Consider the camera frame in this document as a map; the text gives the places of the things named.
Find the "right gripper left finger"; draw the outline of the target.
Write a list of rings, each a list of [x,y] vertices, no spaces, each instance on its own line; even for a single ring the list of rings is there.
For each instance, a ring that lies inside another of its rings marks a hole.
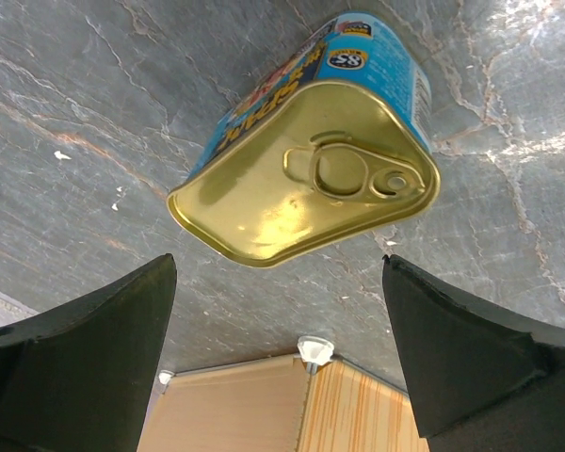
[[[135,451],[170,321],[174,258],[0,327],[0,451]]]

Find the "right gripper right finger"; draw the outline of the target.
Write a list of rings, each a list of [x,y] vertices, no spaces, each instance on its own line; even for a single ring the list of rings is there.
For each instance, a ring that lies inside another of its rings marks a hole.
[[[565,329],[383,260],[419,435],[432,451],[565,451]]]

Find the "gold spam can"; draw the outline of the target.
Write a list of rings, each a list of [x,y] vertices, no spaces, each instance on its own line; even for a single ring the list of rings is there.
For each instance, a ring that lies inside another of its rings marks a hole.
[[[250,267],[413,217],[441,188],[430,104],[428,78],[393,29],[340,13],[220,119],[169,212]]]

